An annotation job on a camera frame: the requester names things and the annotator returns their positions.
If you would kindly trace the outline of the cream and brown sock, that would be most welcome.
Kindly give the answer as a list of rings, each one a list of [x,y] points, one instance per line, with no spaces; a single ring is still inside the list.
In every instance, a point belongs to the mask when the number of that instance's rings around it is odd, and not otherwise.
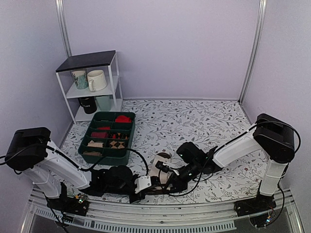
[[[169,178],[168,163],[171,162],[171,155],[165,152],[158,153],[153,161],[148,175],[150,177],[158,177],[160,184],[165,185]]]

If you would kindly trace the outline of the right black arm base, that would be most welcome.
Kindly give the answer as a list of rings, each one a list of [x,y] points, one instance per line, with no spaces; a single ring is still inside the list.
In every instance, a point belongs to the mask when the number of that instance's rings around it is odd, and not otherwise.
[[[234,203],[234,211],[238,216],[246,216],[262,211],[268,211],[276,207],[274,195],[265,196],[260,193],[261,183],[262,182],[259,183],[257,195],[254,198],[240,200]]]

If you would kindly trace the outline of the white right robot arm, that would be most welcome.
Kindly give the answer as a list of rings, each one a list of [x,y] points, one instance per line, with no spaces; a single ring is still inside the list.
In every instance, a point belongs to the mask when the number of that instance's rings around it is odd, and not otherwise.
[[[221,171],[232,162],[260,150],[268,157],[268,164],[259,185],[259,195],[252,199],[251,207],[261,212],[270,204],[270,197],[300,146],[301,138],[294,127],[270,115],[260,114],[248,130],[208,152],[192,142],[182,144],[176,153],[187,165],[172,173],[164,187],[171,193],[184,191],[188,182],[197,176]]]

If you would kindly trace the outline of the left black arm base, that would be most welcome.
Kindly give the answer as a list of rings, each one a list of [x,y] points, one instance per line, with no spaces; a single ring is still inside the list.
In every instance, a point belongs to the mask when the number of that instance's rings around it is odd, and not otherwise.
[[[89,202],[87,201],[86,196],[78,194],[74,197],[69,197],[67,195],[66,185],[63,182],[60,184],[60,196],[55,199],[47,198],[47,207],[58,210],[61,213],[86,216],[89,207]]]

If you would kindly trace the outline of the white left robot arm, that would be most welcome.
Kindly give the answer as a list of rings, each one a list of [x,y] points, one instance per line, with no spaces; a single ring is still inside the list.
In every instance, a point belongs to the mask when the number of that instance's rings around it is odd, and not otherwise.
[[[72,200],[61,192],[61,182],[55,175],[83,194],[128,195],[131,203],[144,199],[160,186],[157,176],[138,176],[124,165],[99,170],[92,166],[82,168],[55,145],[50,134],[45,127],[15,131],[2,164],[28,176],[62,211],[72,207]]]

